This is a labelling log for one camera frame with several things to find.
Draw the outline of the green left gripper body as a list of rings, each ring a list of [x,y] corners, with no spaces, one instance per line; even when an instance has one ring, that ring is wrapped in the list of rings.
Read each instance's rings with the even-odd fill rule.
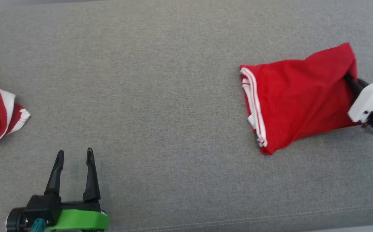
[[[62,203],[54,194],[33,195],[25,207],[25,217],[32,223],[38,218],[45,219],[48,231],[109,229],[109,217],[94,202]]]

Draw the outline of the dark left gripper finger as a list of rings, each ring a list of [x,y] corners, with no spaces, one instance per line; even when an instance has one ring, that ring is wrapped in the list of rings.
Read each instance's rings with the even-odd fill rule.
[[[54,194],[59,196],[60,193],[60,177],[61,172],[64,167],[64,151],[60,150],[57,153],[56,160],[54,162],[53,168],[51,170],[51,175],[49,177],[47,186],[45,188],[44,194]]]
[[[101,199],[98,183],[98,173],[96,170],[95,156],[92,148],[87,149],[86,165],[88,167],[85,191],[82,199],[85,202],[97,202]]]

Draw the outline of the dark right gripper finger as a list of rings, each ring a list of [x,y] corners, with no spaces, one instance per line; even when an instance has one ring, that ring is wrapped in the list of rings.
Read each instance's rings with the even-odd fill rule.
[[[356,100],[358,96],[360,95],[360,93],[362,92],[362,90],[369,85],[365,80],[360,79],[360,78],[355,79],[349,73],[346,73],[343,78],[346,81],[351,92],[353,93],[354,100]]]

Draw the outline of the red shirt with letter print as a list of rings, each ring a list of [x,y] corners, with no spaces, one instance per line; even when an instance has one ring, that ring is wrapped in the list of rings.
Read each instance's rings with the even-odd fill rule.
[[[239,69],[247,120],[264,155],[302,138],[358,124],[348,116],[354,95],[344,79],[349,75],[358,81],[350,43],[305,59]]]

